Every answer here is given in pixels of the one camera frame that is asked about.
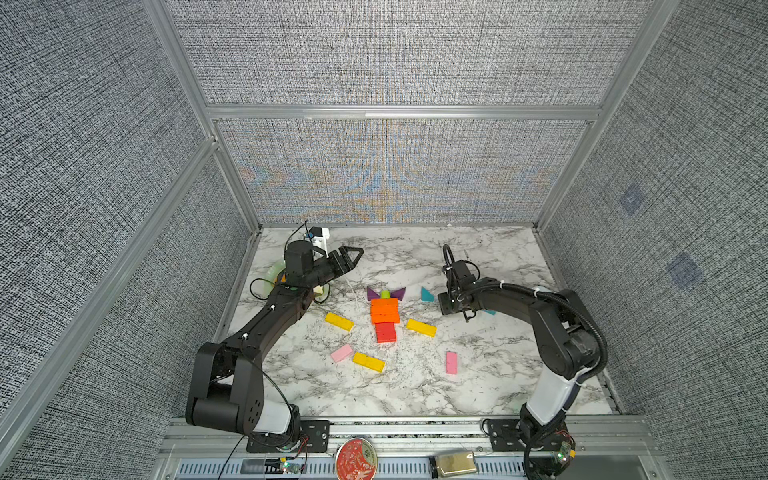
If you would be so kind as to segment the purple triangle block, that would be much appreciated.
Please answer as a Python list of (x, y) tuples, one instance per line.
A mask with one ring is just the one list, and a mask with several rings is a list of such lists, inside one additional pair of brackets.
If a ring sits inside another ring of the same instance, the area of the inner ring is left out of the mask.
[(368, 301), (372, 301), (375, 299), (380, 299), (380, 294), (377, 293), (375, 290), (373, 290), (370, 287), (366, 288), (366, 296)]
[(405, 287), (399, 288), (399, 289), (396, 289), (396, 290), (392, 290), (390, 292), (391, 297), (395, 298), (395, 299), (397, 299), (399, 301), (402, 301), (404, 299), (405, 293), (406, 293), (406, 288)]

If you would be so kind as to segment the orange block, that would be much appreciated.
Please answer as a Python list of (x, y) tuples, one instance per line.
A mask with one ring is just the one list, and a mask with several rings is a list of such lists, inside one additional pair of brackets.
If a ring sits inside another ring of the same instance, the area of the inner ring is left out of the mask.
[(376, 309), (397, 309), (399, 300), (396, 298), (379, 298), (370, 301), (371, 306)]
[(398, 314), (394, 315), (372, 315), (371, 321), (374, 325), (378, 324), (384, 324), (384, 323), (391, 323), (391, 324), (399, 324), (400, 323), (400, 316)]
[(376, 304), (371, 306), (371, 315), (376, 317), (398, 316), (399, 308), (396, 305)]

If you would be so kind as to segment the red block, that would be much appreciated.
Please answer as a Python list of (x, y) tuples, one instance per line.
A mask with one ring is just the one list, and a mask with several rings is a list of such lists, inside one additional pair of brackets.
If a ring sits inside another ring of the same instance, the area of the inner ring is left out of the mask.
[(397, 341), (397, 336), (395, 333), (377, 333), (376, 341), (379, 344), (394, 343)]
[(393, 323), (379, 323), (375, 325), (376, 334), (381, 336), (393, 336), (396, 334), (396, 327)]

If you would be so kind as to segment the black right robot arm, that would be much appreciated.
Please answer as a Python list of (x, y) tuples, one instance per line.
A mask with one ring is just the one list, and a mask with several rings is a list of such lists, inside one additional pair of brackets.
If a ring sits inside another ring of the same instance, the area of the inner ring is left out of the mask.
[(607, 365), (604, 335), (575, 292), (548, 292), (502, 280), (480, 278), (473, 264), (449, 256), (442, 268), (446, 291), (438, 295), (441, 313), (467, 320), (481, 310), (524, 321), (532, 328), (543, 369), (524, 403), (517, 430), (522, 445), (539, 449), (565, 423), (583, 384)]

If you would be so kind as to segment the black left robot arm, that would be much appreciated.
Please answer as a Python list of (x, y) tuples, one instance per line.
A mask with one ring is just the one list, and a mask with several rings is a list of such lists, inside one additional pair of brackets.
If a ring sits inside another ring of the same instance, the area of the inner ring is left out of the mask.
[(325, 252), (308, 240), (284, 250), (285, 269), (265, 305), (244, 327), (197, 351), (189, 387), (186, 422), (193, 426), (251, 436), (295, 435), (297, 408), (285, 398), (265, 396), (269, 381), (263, 359), (283, 333), (307, 312), (314, 289), (357, 267), (364, 250), (341, 246)]

